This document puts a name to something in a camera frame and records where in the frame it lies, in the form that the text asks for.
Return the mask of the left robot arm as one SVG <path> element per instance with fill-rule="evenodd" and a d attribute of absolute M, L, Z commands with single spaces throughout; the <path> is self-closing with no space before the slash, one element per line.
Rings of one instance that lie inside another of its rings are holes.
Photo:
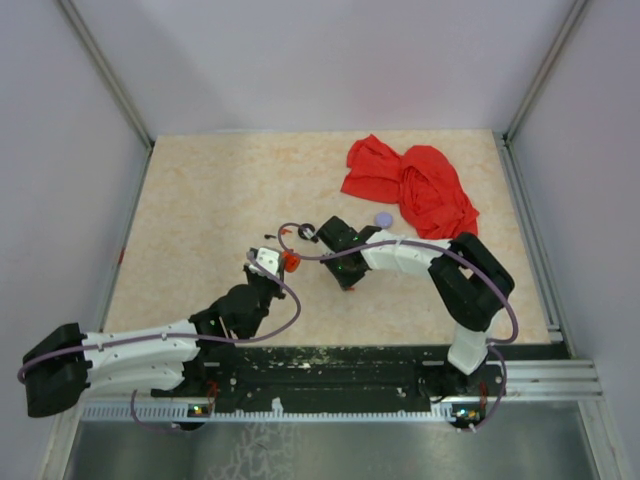
<path fill-rule="evenodd" d="M 84 333 L 76 323 L 57 327 L 22 360 L 28 416 L 62 413 L 82 396 L 202 394 L 207 363 L 255 343 L 272 302 L 292 293 L 282 273 L 270 278 L 250 265 L 244 272 L 245 282 L 208 308 L 162 327 L 116 334 Z"/>

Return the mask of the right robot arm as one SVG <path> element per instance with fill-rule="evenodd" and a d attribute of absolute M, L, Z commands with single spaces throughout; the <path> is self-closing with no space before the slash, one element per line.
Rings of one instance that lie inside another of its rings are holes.
<path fill-rule="evenodd" d="M 515 282 L 480 239 L 463 232 L 454 239 L 424 240 L 393 234 L 378 226 L 357 231 L 337 216 L 307 237 L 324 255 L 321 261 L 347 290 L 369 271 L 393 271 L 427 278 L 433 282 L 449 315 L 456 323 L 447 353 L 448 387 L 461 396 L 470 395 L 482 383 L 480 366 L 489 346 L 496 315 L 504 310 L 518 336 L 517 318 L 508 298 Z"/>

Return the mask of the purple earbud charging case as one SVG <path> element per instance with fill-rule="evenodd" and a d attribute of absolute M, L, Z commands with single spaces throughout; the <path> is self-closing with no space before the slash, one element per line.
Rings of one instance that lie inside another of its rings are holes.
<path fill-rule="evenodd" d="M 381 229 L 389 229 L 393 223 L 393 216 L 388 212 L 379 212 L 374 216 L 374 223 Z"/>

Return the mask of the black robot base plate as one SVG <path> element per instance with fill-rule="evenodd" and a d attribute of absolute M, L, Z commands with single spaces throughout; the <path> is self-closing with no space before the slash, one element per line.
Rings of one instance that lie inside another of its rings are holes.
<path fill-rule="evenodd" d="M 202 397 L 218 413 L 428 412 L 454 397 L 497 395 L 504 375 L 483 363 L 469 376 L 443 346 L 216 347 L 185 365 L 182 382 L 156 398 Z"/>

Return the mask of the red round charging case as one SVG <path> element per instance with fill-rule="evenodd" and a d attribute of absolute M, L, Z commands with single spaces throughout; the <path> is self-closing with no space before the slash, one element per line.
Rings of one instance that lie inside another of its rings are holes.
<path fill-rule="evenodd" d="M 282 253 L 283 269 L 287 273 L 293 273 L 297 270 L 301 263 L 301 258 L 295 253 L 284 251 Z"/>

